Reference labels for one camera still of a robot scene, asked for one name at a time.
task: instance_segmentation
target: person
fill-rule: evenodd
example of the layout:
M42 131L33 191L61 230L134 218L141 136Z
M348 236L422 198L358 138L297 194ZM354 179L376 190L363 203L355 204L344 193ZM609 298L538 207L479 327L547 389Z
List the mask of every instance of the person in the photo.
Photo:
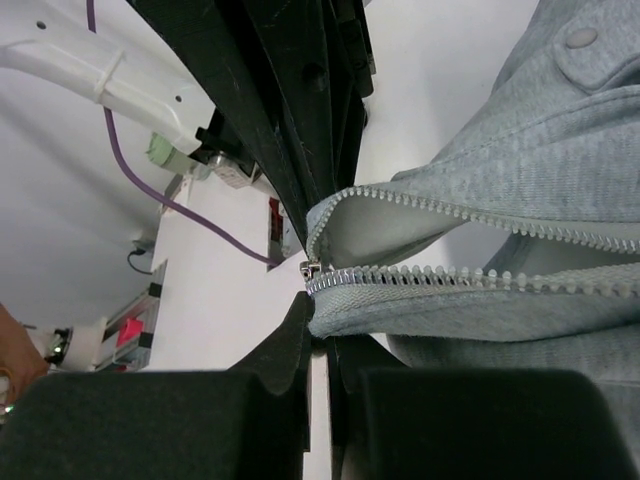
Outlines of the person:
M11 405L49 370L27 330L0 303L0 376L10 379L6 404Z

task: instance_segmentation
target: snap button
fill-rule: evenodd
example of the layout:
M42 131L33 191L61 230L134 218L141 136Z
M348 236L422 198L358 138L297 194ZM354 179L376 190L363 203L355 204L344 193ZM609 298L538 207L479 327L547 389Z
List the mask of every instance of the snap button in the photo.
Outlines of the snap button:
M596 38L598 38L598 31L595 28L583 28L569 35L567 47L571 49L588 47L596 41Z

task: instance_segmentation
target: zipper pull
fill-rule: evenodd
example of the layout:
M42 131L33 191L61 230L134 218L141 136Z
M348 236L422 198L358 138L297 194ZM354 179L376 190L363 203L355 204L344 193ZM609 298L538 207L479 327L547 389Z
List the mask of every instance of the zipper pull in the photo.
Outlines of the zipper pull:
M322 264L320 262L302 262L300 264L300 273L305 282L313 279L316 273L322 271Z

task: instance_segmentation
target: green object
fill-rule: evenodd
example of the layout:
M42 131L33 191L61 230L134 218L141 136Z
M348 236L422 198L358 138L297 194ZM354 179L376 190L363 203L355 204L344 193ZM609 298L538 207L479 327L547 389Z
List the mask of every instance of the green object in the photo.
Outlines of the green object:
M176 150L166 138L157 133L151 135L147 157L151 163L178 175L186 175L197 164L195 160Z

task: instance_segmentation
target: white table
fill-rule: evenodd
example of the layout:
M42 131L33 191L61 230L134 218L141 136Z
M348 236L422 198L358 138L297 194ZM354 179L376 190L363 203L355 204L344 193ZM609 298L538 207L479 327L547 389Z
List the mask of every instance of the white table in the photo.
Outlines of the white table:
M366 11L378 73L366 102L369 125L357 183L388 180L429 162L488 97L536 4L374 0ZM266 253L269 212L262 193L233 191L211 177L194 186L189 206ZM482 267L505 238L491 227L467 224L407 263ZM183 218L161 222L154 263L164 259L169 263L149 369L232 365L282 321L303 288L302 255L267 274ZM326 445L326 434L312 442ZM329 478L327 459L328 452L314 459L310 478Z

